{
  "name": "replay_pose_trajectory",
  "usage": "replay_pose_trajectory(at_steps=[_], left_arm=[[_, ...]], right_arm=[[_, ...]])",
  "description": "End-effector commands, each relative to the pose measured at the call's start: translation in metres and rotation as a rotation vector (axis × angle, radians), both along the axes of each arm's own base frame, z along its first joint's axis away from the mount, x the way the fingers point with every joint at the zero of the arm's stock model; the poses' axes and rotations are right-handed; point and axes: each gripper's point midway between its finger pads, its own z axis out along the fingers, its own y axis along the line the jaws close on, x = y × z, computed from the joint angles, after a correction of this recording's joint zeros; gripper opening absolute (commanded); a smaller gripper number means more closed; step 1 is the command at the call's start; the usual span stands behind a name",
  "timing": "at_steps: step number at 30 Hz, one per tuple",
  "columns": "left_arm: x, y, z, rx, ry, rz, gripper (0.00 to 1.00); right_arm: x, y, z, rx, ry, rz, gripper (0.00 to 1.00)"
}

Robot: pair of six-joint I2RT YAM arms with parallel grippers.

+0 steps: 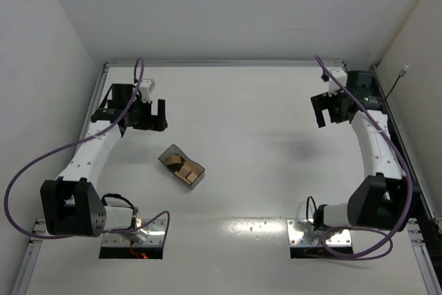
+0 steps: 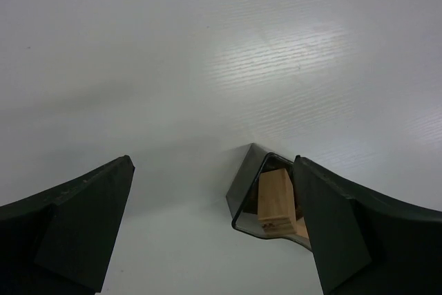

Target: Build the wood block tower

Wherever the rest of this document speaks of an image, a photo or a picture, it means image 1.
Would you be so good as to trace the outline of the dark transparent plastic bin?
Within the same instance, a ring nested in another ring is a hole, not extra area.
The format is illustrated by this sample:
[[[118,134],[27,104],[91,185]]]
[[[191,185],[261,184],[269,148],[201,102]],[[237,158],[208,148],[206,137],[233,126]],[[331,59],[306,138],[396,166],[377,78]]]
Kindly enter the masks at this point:
[[[170,145],[158,160],[189,190],[194,190],[205,177],[205,168],[175,144]]]

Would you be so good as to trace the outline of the light long wood block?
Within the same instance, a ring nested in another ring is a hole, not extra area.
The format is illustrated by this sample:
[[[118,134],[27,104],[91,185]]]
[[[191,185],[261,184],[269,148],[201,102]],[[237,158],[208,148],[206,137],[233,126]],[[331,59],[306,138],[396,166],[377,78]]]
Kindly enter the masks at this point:
[[[193,184],[198,178],[197,173],[195,173],[191,167],[186,165],[183,165],[179,171],[176,171],[175,175],[188,185]]]

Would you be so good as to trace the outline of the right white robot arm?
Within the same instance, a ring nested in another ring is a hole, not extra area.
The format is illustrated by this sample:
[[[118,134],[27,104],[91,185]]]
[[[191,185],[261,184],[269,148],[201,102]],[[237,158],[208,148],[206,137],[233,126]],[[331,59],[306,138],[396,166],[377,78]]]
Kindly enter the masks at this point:
[[[391,230],[400,221],[409,191],[403,167],[388,144],[388,115],[381,96],[376,93],[369,72],[333,70],[323,81],[328,91],[311,98],[319,127],[325,126],[323,111],[333,123],[348,122],[358,139],[364,168],[364,180],[338,205],[322,204],[314,212],[315,230],[331,227],[366,227]]]

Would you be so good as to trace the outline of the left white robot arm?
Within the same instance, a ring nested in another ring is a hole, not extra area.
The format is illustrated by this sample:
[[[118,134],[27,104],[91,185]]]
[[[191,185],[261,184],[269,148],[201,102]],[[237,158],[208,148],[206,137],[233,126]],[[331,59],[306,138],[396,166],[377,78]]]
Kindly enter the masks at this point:
[[[103,233],[133,234],[137,208],[110,206],[97,193],[104,165],[126,130],[164,131],[166,103],[157,102],[151,112],[152,79],[134,84],[112,84],[92,114],[86,142],[82,142],[68,166],[40,189],[46,228],[52,236],[98,237]]]

